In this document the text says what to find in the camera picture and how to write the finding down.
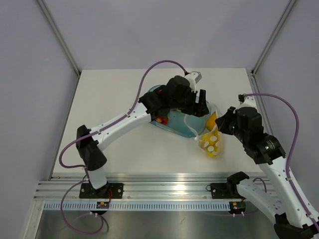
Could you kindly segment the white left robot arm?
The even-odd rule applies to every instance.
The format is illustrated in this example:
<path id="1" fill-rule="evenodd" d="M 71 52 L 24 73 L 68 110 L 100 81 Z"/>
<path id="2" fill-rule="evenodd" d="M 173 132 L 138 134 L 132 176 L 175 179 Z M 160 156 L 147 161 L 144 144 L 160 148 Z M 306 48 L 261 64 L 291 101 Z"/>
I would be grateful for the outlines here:
<path id="1" fill-rule="evenodd" d="M 113 141 L 142 124 L 166 117 L 170 111 L 179 110 L 198 118 L 209 114 L 206 91 L 196 90 L 200 79 L 199 72 L 174 76 L 167 84 L 137 98 L 127 113 L 91 129 L 85 125 L 77 129 L 76 148 L 86 167 L 90 192 L 96 198 L 103 198 L 109 189 L 103 171 L 107 162 L 103 150 Z"/>

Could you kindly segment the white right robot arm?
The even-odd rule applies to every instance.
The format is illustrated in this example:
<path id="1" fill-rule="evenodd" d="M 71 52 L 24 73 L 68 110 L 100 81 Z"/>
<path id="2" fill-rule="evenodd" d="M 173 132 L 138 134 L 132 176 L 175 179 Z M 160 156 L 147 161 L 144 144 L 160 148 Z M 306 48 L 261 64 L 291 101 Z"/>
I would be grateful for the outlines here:
<path id="1" fill-rule="evenodd" d="M 258 111 L 253 107 L 230 107 L 215 122 L 220 133 L 233 135 L 243 144 L 246 154 L 267 175 L 279 200 L 258 189 L 244 172 L 227 178 L 227 194 L 253 203 L 272 222 L 280 239 L 313 239 L 318 235 L 319 214 L 304 207 L 306 201 L 300 201 L 305 196 L 298 186 L 292 186 L 294 180 L 286 167 L 285 151 L 274 136 L 264 132 Z"/>

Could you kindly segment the clear dotted zip bag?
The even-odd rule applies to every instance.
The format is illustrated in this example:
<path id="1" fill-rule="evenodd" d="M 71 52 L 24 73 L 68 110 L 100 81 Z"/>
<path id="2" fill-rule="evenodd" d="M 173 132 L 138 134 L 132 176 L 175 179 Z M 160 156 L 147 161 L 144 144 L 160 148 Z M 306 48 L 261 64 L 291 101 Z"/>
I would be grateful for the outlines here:
<path id="1" fill-rule="evenodd" d="M 209 103 L 208 106 L 210 107 L 210 115 L 209 115 L 209 117 L 210 117 L 211 114 L 214 113 L 214 112 L 216 112 L 217 116 L 221 116 L 220 110 L 219 110 L 219 108 L 218 108 L 215 104 Z M 185 125 L 188 127 L 188 129 L 194 134 L 194 136 L 195 136 L 195 137 L 194 137 L 194 141 L 197 143 L 197 146 L 198 146 L 198 138 L 199 138 L 199 136 L 200 136 L 200 135 L 203 135 L 203 134 L 205 134 L 205 133 L 208 133 L 208 132 L 210 132 L 210 131 L 207 130 L 206 127 L 205 127 L 202 133 L 198 133 L 198 132 L 195 130 L 195 128 L 191 127 L 191 125 L 189 124 L 189 122 L 188 122 L 189 117 L 190 117 L 189 115 L 185 115 L 183 121 L 184 121 Z M 214 129 L 213 129 L 212 131 L 214 131 L 214 130 L 217 130 L 217 131 L 218 131 L 217 125 L 215 125 L 215 127 L 214 127 Z"/>

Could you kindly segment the orange yellow mango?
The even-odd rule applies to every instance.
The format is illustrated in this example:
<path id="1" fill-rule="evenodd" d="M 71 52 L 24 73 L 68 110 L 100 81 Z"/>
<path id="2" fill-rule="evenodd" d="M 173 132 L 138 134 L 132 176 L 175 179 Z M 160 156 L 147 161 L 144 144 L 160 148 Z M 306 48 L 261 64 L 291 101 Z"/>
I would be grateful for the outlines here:
<path id="1" fill-rule="evenodd" d="M 217 119 L 217 114 L 216 112 L 212 113 L 211 116 L 208 118 L 206 122 L 206 129 L 209 131 L 212 131 L 216 125 L 215 120 Z"/>

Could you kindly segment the yellow banana bunch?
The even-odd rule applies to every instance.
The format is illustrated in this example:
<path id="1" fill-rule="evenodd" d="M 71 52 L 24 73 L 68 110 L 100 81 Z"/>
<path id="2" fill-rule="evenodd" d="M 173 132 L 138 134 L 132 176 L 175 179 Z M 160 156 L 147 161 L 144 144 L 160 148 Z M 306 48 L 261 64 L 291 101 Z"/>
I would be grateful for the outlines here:
<path id="1" fill-rule="evenodd" d="M 223 139 L 217 130 L 210 131 L 198 138 L 198 146 L 210 158 L 217 158 L 223 151 Z"/>

